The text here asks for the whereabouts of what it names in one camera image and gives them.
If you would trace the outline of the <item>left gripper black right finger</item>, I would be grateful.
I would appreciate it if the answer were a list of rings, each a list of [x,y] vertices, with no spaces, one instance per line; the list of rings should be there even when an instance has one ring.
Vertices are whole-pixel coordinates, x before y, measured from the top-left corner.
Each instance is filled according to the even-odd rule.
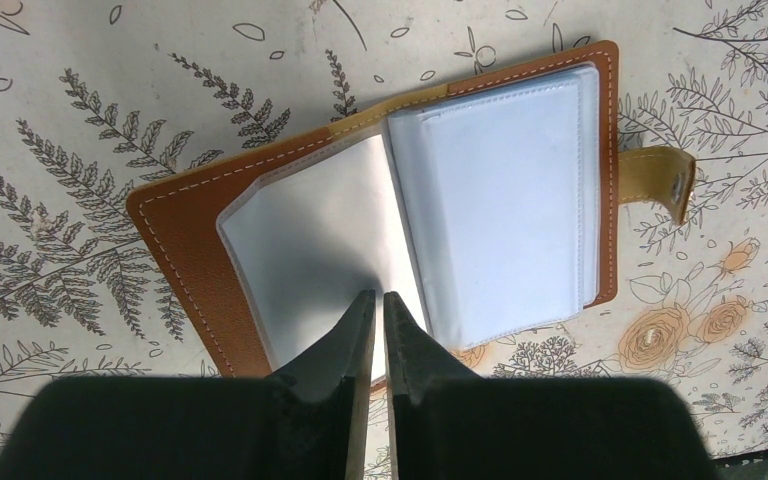
[[[383,298],[397,479],[713,479],[681,399],[645,378],[486,378]]]

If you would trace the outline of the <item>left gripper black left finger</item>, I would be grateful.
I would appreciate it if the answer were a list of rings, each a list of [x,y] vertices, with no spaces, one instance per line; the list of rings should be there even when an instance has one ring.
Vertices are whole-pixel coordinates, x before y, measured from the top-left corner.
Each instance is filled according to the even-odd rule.
[[[263,378],[68,377],[27,405],[0,479],[359,479],[376,296]]]

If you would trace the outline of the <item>brown leather card holder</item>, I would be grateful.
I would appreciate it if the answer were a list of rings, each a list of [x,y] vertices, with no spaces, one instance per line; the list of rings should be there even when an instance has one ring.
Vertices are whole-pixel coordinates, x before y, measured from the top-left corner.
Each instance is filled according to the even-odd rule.
[[[619,208],[685,220],[687,152],[619,148],[600,41],[396,95],[132,192],[127,211],[225,376],[264,376],[362,291],[470,349],[614,299]]]

